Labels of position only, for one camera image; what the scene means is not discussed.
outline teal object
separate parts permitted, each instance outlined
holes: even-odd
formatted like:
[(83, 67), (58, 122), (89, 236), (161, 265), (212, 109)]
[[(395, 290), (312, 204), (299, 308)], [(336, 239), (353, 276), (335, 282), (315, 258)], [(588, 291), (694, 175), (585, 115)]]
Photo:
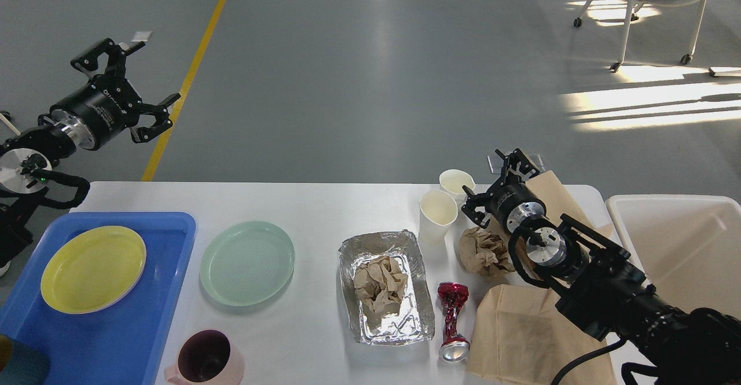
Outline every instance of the teal object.
[(49, 359), (18, 340), (0, 335), (0, 385), (42, 385), (49, 374)]
[(201, 261), (201, 284), (214, 300), (251, 306), (275, 295), (294, 273), (294, 244), (275, 224), (243, 222), (211, 242)]

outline gray floor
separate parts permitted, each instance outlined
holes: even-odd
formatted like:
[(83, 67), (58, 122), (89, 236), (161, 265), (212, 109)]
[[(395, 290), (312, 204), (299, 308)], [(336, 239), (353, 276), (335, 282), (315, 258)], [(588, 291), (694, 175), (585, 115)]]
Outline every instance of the gray floor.
[[(489, 184), (486, 155), (521, 147), (604, 198), (741, 200), (741, 79), (705, 74), (741, 67), (741, 0), (709, 0), (692, 68), (676, 65), (694, 7), (644, 9), (618, 74), (607, 68), (622, 17), (609, 9), (619, 2), (600, 2), (590, 13), (607, 17), (575, 29), (583, 1), (228, 0), (155, 179), (435, 182), (460, 168)], [(72, 56), (141, 30), (155, 35), (127, 76), (157, 102), (179, 89), (216, 2), (1, 0), (0, 108), (31, 126), (85, 82)], [(586, 108), (650, 115), (659, 126), (574, 115)], [(707, 118), (678, 109), (736, 116), (694, 122)], [(122, 134), (63, 171), (138, 180), (152, 148)], [(56, 215), (39, 213), (32, 229)]]

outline white paper cup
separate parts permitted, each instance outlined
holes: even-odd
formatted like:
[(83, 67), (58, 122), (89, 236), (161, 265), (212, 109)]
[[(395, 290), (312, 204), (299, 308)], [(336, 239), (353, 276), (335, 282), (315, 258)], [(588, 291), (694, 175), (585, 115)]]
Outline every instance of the white paper cup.
[(458, 218), (456, 201), (442, 190), (431, 190), (419, 200), (419, 241), (439, 243)]
[(474, 182), (473, 177), (467, 172), (463, 172), (460, 169), (448, 169), (440, 174), (440, 188), (444, 192), (447, 192), (456, 201), (458, 206), (462, 206), (465, 203), (463, 185), (469, 187), (471, 190), (474, 190), (476, 187), (476, 182)]

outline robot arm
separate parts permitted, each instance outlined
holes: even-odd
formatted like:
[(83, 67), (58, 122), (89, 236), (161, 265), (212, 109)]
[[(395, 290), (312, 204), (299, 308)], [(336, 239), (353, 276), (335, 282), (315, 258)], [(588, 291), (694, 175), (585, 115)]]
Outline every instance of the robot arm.
[[(628, 262), (627, 250), (566, 214), (558, 226), (546, 217), (545, 204), (523, 183), (540, 173), (527, 155), (518, 149), (497, 153), (504, 161), (500, 178), (481, 195), (464, 187), (468, 198), (461, 210), (485, 228), (489, 221), (476, 210), (483, 207), (512, 235), (508, 248), (516, 271), (535, 287), (558, 293), (556, 308), (569, 321), (597, 340), (609, 332), (621, 338), (565, 366), (554, 384), (577, 364), (628, 340), (655, 366), (625, 364), (625, 383), (635, 383), (635, 372), (658, 377), (659, 384), (741, 383), (741, 321), (713, 309), (687, 314), (662, 301), (653, 285), (643, 287), (645, 274)], [(519, 239), (535, 277), (517, 253)]]
[[(53, 171), (60, 160), (77, 148), (97, 151), (124, 129), (130, 130), (133, 142), (143, 143), (172, 127), (167, 108), (180, 94), (172, 94), (158, 105), (146, 104), (125, 77), (127, 56), (144, 45), (144, 40), (116, 45), (103, 39), (73, 58), (72, 67), (87, 76), (87, 84), (39, 116), (38, 126), (0, 145), (0, 197), (17, 199), (9, 206), (0, 205), (0, 266), (32, 243), (32, 234), (24, 226), (35, 209), (67, 209), (85, 199), (90, 183)], [(103, 54), (108, 63), (102, 73), (95, 74)], [(142, 115), (153, 116), (154, 124), (138, 126)], [(76, 188), (74, 198), (47, 198), (49, 181)]]

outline cup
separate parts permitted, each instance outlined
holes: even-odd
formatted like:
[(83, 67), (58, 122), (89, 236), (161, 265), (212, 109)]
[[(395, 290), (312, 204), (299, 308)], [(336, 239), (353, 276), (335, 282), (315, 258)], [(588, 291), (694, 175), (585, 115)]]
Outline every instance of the cup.
[(0, 385), (41, 385), (48, 374), (45, 354), (0, 335)]
[(243, 357), (218, 330), (190, 336), (177, 363), (164, 370), (167, 382), (177, 385), (238, 385), (243, 375)]
[(430, 190), (419, 200), (419, 241), (442, 242), (456, 218), (456, 201), (442, 190)]
[(463, 185), (473, 190), (476, 187), (473, 177), (468, 172), (463, 172), (460, 169), (448, 169), (447, 171), (440, 174), (440, 188), (447, 192), (453, 200), (456, 201), (456, 205), (462, 206), (465, 203), (465, 192), (463, 191)]

